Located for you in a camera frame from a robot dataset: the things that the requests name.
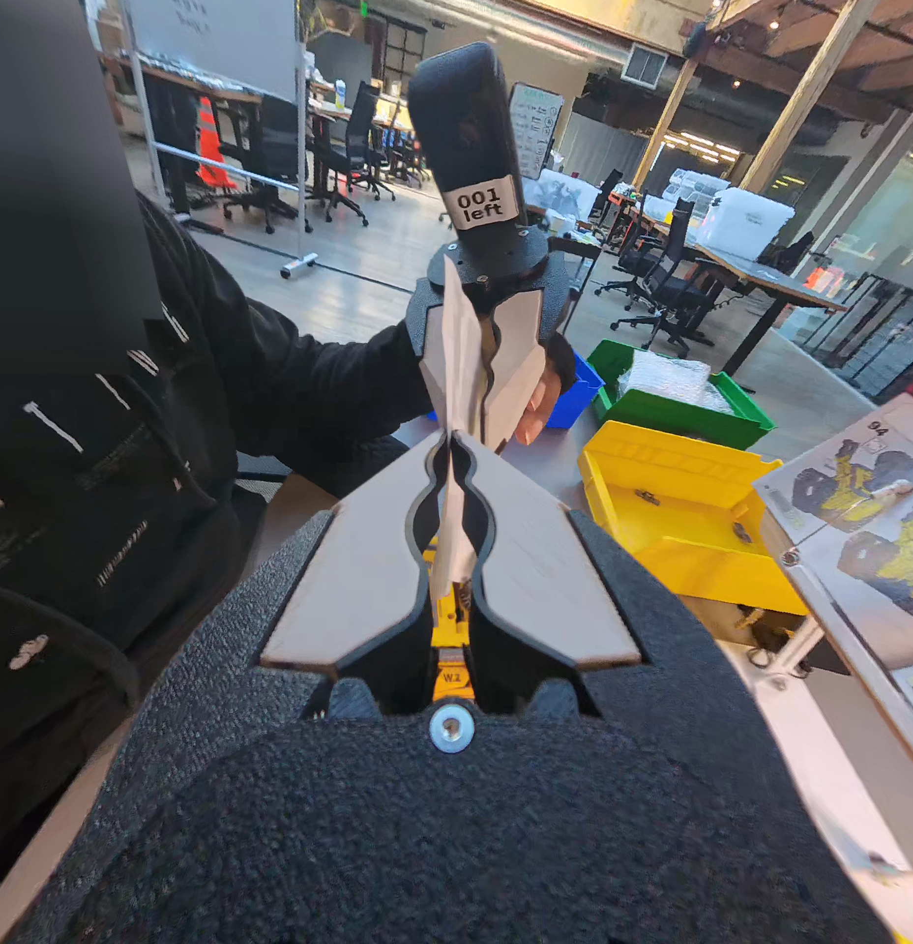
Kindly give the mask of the wooden table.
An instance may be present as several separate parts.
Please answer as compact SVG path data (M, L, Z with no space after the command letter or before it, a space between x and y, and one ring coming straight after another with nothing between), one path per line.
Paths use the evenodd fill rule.
M812 289L807 289L794 277L783 274L769 266L707 247L701 242L696 243L693 250L698 254L699 262L710 261L722 270L738 277L739 280L760 288L771 299L771 304L766 312L760 316L757 323L722 367L722 373L728 377L733 377L736 371L743 366L788 305L797 308L816 308L836 313L848 311L847 306L841 305Z

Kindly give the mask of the sticker sheet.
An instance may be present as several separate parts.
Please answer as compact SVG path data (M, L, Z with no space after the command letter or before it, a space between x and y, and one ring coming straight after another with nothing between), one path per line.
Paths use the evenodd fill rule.
M441 338L445 386L442 424L447 436L449 465L438 549L430 576L430 593L435 600L448 594L453 584L469 580L474 567L475 550L463 526L465 492L455 478L454 435L457 431L479 431L480 389L486 385L479 319L463 290L457 265L446 257L444 267Z

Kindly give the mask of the whiteboard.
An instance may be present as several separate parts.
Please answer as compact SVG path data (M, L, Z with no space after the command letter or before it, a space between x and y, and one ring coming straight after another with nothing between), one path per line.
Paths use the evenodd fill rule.
M123 8L141 53L296 103L295 2L132 1Z

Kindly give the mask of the black parts drawer cabinet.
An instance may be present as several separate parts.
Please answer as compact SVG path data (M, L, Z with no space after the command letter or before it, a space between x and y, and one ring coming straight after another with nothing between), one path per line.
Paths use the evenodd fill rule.
M843 310L795 310L781 334L875 405L913 396L913 288L855 277Z

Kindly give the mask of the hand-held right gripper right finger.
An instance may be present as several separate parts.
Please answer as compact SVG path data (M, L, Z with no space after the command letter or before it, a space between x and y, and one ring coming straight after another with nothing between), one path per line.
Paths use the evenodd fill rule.
M462 526L475 552L468 665L485 714L523 714L553 682L600 714L588 674L641 662L589 553L581 518L465 432L450 436Z

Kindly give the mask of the white book stand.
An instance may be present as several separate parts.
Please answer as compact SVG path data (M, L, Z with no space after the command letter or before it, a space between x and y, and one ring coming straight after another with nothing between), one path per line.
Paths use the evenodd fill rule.
M808 610L781 649L728 655L813 824L876 914L913 942L913 703L797 565L780 525L760 535Z

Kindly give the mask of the white wall air unit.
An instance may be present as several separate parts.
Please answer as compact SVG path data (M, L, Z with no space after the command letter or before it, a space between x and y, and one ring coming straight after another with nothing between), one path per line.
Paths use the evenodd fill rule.
M668 61L667 53L634 42L621 67L620 80L647 90L656 90Z

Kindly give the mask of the white sign board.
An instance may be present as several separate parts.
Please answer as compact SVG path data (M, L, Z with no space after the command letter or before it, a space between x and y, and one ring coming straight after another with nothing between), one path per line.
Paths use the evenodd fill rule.
M537 180L555 139L564 95L515 82L509 98L509 115L521 176Z

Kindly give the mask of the yellow grey brick robot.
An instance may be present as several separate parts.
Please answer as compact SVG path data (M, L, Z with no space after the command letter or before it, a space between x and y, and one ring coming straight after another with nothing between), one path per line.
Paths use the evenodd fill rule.
M475 702L469 666L471 586L452 583L435 604L431 647L436 654L433 702L459 699Z

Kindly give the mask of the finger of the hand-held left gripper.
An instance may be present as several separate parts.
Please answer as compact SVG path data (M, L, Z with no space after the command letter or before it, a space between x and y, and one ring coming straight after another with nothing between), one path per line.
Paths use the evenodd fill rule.
M484 356L481 435L496 453L514 435L546 366L540 339L543 298L542 289L519 292L499 302L489 316L494 348Z
M423 354L419 368L430 396L432 411L439 426L448 430L447 422L447 357L443 327L443 302L428 309Z

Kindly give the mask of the white metal frame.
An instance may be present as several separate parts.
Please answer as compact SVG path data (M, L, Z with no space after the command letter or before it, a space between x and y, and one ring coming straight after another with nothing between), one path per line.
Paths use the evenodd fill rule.
M227 100L239 100L258 103L266 94L263 94L256 89L233 82L230 79L204 75L203 73L194 72L182 66L172 65L167 62L156 60L141 53L136 47L132 29L132 21L129 18L128 11L123 8L123 3L124 2L120 2L119 6L129 42L128 57L132 68L133 83L143 120L144 135L151 166L151 174L158 197L163 203L167 203L169 201L169 197L166 190L165 177L161 169L160 157L166 156L179 161L188 161L197 164L200 164L202 159L195 150L176 147L168 141L162 141L159 139L159 136L156 134L154 129L154 124L151 117L150 103L147 96L144 76L150 75L151 77L157 77L165 82L171 81L177 86L182 85L184 87L190 88L191 91L194 92L198 97L209 97L213 105L216 105L220 102L226 103ZM297 248L290 254L285 255L281 265L280 275L285 280L290 280L297 277L298 272L306 268L311 269L316 267L319 262L318 254L309 251L307 241L304 240L304 236L309 234L309 230L305 225L306 190L304 183L304 169L306 166L305 121L307 103L305 61L306 47L302 35L300 14L297 2L295 2L295 4L296 33L299 42L299 49L296 73L297 101L294 104L297 106L298 112L299 174L297 184L280 184L279 191L290 192L297 197L298 234ZM239 164L239 161L235 159L232 164L227 164L225 161L224 164L225 170L231 177L237 177L244 183L246 178L252 177L262 183L274 184L274 181L269 178L265 178L258 174L253 174L243 170Z

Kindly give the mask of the bubble wrap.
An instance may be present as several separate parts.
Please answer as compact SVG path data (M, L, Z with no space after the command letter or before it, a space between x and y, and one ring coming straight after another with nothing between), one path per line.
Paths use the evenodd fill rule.
M622 398L628 393L640 392L733 415L734 409L710 378L710 367L704 362L636 350L631 366L618 379L617 394Z

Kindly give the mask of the black mesh office chair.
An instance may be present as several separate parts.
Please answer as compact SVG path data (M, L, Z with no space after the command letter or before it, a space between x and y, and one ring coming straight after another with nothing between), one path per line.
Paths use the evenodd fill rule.
M679 199L674 208L665 247L653 265L643 264L642 289L651 301L653 312L649 316L622 318L611 322L610 330L622 324L630 326L652 326L650 340L643 346L649 350L660 331L665 331L667 341L679 349L679 358L685 360L689 347L684 340L688 321L693 316L706 314L714 305L713 293L704 291L696 281L696 275L678 276L677 270L685 258L685 241L694 202Z

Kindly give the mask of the translucent storage box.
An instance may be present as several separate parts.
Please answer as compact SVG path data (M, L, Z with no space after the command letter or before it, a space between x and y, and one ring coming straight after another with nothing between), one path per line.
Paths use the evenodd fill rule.
M712 198L698 228L697 246L755 262L794 214L792 206L726 188Z

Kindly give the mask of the yellow plastic bin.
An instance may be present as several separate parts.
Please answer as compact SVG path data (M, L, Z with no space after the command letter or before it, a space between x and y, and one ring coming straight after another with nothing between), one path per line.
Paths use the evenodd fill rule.
M750 451L616 421L579 459L594 521L676 596L804 617L808 610L765 548L755 482L783 465ZM661 504L638 499L636 489ZM732 523L753 539L741 543Z

